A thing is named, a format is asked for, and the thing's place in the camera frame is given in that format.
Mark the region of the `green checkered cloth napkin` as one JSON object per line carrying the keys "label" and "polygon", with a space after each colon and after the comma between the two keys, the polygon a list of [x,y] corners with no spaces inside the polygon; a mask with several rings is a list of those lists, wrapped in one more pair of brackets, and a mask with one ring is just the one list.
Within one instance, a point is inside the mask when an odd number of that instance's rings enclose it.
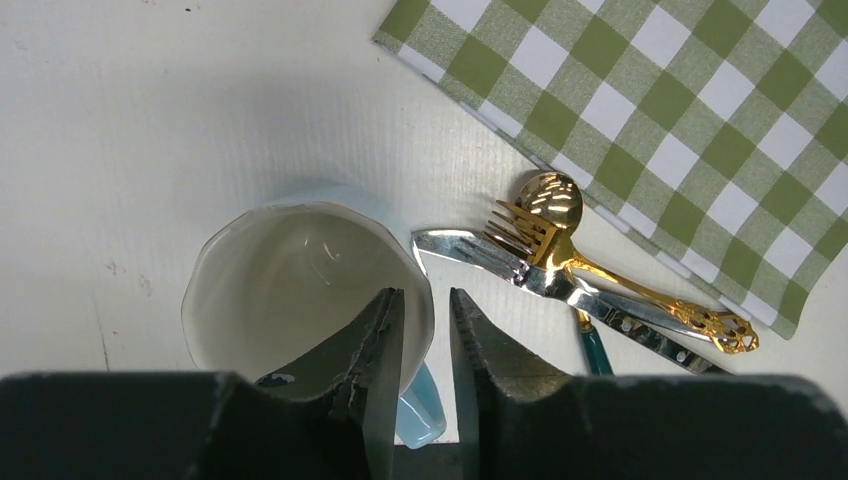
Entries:
{"label": "green checkered cloth napkin", "polygon": [[399,1],[374,40],[784,339],[846,247],[843,1]]}

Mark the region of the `gold spoon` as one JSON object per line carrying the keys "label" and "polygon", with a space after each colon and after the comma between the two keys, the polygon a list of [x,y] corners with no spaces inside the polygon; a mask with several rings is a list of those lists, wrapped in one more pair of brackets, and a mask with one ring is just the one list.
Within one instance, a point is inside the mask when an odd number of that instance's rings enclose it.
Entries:
{"label": "gold spoon", "polygon": [[573,273],[590,273],[631,292],[627,297],[645,300],[670,313],[674,319],[696,333],[708,337],[725,354],[752,352],[760,347],[760,338],[752,324],[730,311],[717,311],[678,295],[658,291],[641,283],[603,260],[594,253],[581,250],[574,240],[581,224],[585,202],[580,188],[561,172],[541,172],[528,178],[520,187],[515,205],[539,215],[562,228],[573,243],[574,257],[570,263]]}

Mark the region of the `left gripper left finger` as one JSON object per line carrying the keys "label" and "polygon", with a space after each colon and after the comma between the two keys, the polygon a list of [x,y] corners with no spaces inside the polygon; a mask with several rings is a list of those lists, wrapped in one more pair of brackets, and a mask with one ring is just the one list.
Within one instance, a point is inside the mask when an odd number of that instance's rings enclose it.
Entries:
{"label": "left gripper left finger", "polygon": [[393,468],[405,293],[380,290],[338,332],[260,377],[278,400],[263,479],[388,479]]}

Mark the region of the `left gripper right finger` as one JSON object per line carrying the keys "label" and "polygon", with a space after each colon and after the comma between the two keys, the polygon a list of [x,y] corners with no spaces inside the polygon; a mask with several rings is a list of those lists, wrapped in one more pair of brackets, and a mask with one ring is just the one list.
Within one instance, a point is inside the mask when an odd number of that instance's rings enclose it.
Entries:
{"label": "left gripper right finger", "polygon": [[573,378],[449,293],[451,362],[466,479],[565,479],[556,411]]}

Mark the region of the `light blue mug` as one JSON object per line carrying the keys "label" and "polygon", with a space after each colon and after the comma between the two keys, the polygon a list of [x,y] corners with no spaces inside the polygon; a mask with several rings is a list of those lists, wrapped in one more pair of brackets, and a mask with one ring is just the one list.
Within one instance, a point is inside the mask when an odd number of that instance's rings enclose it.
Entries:
{"label": "light blue mug", "polygon": [[347,326],[386,287],[405,293],[397,437],[409,448],[446,429],[425,358],[432,288],[411,229],[361,188],[318,184],[253,208],[202,247],[181,306],[193,363],[256,380]]}

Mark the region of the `silver knife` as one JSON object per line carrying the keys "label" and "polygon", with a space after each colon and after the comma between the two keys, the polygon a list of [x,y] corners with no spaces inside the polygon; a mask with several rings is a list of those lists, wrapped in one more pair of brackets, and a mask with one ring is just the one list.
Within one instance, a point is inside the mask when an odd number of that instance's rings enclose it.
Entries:
{"label": "silver knife", "polygon": [[558,300],[587,313],[611,329],[695,375],[729,372],[664,334],[666,330],[706,341],[660,308],[645,300],[597,289],[586,281],[546,271],[498,246],[479,231],[420,229],[412,233],[420,251],[488,271],[533,295]]}

